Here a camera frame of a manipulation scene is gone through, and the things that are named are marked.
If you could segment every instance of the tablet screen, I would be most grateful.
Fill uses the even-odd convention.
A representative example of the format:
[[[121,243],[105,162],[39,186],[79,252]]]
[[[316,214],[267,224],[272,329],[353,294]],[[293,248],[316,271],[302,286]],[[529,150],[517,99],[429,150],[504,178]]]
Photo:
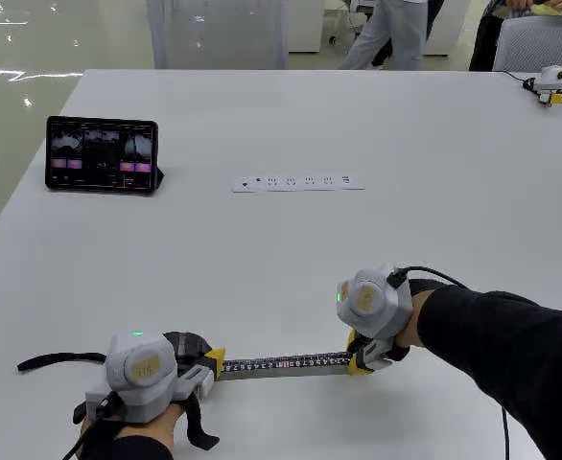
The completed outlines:
[[[152,191],[156,134],[154,122],[51,117],[47,185]]]

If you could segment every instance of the black cable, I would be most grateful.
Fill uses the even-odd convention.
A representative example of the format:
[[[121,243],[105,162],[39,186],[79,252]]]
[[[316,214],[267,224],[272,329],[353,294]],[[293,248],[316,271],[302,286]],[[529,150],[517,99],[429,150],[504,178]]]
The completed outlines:
[[[100,421],[112,417],[121,410],[124,405],[124,400],[121,399],[116,391],[108,393],[108,395],[101,400],[96,407],[96,418],[91,422],[91,425],[84,431],[75,445],[68,450],[68,453],[66,453],[61,460],[70,460],[70,458],[77,453],[77,450],[81,448],[85,441],[95,435],[98,426],[100,426]]]
[[[510,76],[514,80],[524,82],[524,79],[521,79],[520,77],[516,77],[511,72],[507,72],[506,70],[500,70],[499,72],[502,73],[502,74],[507,74],[508,76]]]
[[[410,271],[425,271],[426,273],[431,273],[432,275],[436,275],[439,278],[443,278],[445,281],[449,281],[450,283],[458,286],[459,288],[468,289],[468,287],[465,286],[463,283],[461,283],[458,280],[455,280],[454,278],[446,275],[445,273],[441,273],[438,270],[428,268],[427,266],[419,266],[419,265],[412,265],[406,268],[399,268],[398,270],[387,276],[387,282],[393,288],[398,288],[400,285],[405,283],[405,281],[407,280],[407,274]]]
[[[507,420],[507,411],[501,405],[503,414],[503,432],[504,432],[504,460],[509,460],[509,423]]]
[[[79,450],[84,442],[94,433],[100,420],[101,419],[96,419],[91,423],[89,428],[85,430],[85,432],[79,437],[79,439],[77,439],[75,445],[70,450],[68,450],[68,453],[66,453],[61,460],[70,460],[72,456],[77,453],[77,450]]]
[[[513,77],[516,80],[520,80],[517,77],[515,77],[514,75],[509,74],[509,72],[505,72],[505,71],[503,71],[503,72],[510,75],[511,77]],[[428,268],[427,266],[419,266],[419,265],[412,265],[412,266],[407,266],[405,268],[399,268],[396,271],[387,275],[386,280],[387,280],[387,282],[389,283],[390,286],[397,289],[400,285],[402,285],[403,283],[405,283],[407,281],[407,275],[410,271],[425,271],[426,273],[431,273],[432,275],[436,275],[439,278],[442,278],[446,281],[449,281],[450,283],[458,286],[459,288],[468,289],[468,287],[465,286],[463,283],[461,283],[458,280],[455,280],[454,278],[452,278],[449,275],[446,275],[445,273],[442,273],[438,270],[434,270],[432,268]],[[507,411],[504,409],[502,404],[501,404],[501,413],[503,414],[504,460],[509,460],[509,455],[510,455],[510,450],[509,450],[509,423],[508,423],[508,419],[507,419]]]

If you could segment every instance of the glossy floor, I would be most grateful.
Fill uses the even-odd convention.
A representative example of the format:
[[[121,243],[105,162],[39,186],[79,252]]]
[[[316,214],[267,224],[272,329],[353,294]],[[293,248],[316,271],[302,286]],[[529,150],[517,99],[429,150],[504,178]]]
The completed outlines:
[[[475,0],[449,57],[430,70],[465,70],[485,0]],[[332,19],[326,27],[332,26]],[[349,36],[318,54],[292,55],[295,69],[334,69]],[[152,68],[144,0],[0,0],[0,213],[43,136],[87,68]]]

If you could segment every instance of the yellow label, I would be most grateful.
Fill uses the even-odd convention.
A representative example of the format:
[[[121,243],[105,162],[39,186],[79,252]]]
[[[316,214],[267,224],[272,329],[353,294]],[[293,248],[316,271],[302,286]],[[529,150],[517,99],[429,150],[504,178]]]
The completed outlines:
[[[370,311],[370,307],[373,303],[373,297],[375,297],[375,289],[371,286],[362,286],[360,288],[360,293],[358,294],[356,307],[362,311]]]
[[[349,296],[349,282],[345,281],[342,285],[340,285],[340,300],[344,302],[344,300]]]
[[[159,356],[155,355],[132,364],[131,374],[135,380],[143,380],[159,371],[159,367]]]

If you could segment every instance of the chair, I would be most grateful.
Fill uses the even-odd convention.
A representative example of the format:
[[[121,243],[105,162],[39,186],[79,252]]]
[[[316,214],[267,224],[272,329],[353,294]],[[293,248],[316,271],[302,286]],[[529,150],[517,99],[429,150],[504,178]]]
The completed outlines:
[[[506,19],[501,27],[494,71],[541,72],[562,65],[562,17]]]
[[[147,0],[157,69],[288,68],[286,0]]]

